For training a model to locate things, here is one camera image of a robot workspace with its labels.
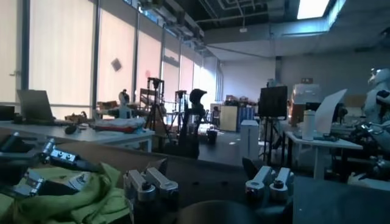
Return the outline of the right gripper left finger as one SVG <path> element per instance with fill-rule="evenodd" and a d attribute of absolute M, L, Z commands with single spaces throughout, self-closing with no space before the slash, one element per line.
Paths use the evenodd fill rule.
<path fill-rule="evenodd" d="M 150 162 L 142 171 L 128 170 L 123 176 L 124 195 L 130 210 L 141 203 L 161 201 L 167 210 L 177 210 L 179 184 L 166 177 L 168 160 L 166 158 Z"/>

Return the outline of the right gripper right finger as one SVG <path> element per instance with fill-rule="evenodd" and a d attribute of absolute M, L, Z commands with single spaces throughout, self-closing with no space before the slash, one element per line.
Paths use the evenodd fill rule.
<path fill-rule="evenodd" d="M 273 201 L 287 201 L 293 195 L 295 175 L 291 169 L 282 167 L 275 171 L 270 166 L 256 166 L 254 161 L 245 157 L 242 165 L 248 177 L 245 193 L 250 200 L 261 199 L 268 193 Z"/>

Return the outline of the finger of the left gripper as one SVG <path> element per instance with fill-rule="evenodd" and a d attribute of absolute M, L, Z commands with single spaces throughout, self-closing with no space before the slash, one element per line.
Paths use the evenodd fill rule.
<path fill-rule="evenodd" d="M 12 198 L 74 195 L 88 184 L 90 177 L 91 172 L 71 172 L 69 175 L 45 178 L 29 170 L 18 184 L 7 186 L 7 195 Z"/>
<path fill-rule="evenodd" d="M 99 172 L 101 169 L 80 155 L 58 148 L 55 144 L 55 139 L 48 139 L 40 153 L 40 161 L 43 164 L 61 167 L 68 170 L 83 171 L 83 172 Z"/>

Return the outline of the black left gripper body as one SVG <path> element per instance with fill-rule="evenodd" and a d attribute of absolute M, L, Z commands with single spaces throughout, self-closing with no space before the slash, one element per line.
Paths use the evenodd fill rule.
<path fill-rule="evenodd" d="M 35 137 L 18 132 L 1 137 L 1 188 L 17 185 L 39 163 L 40 153 Z"/>

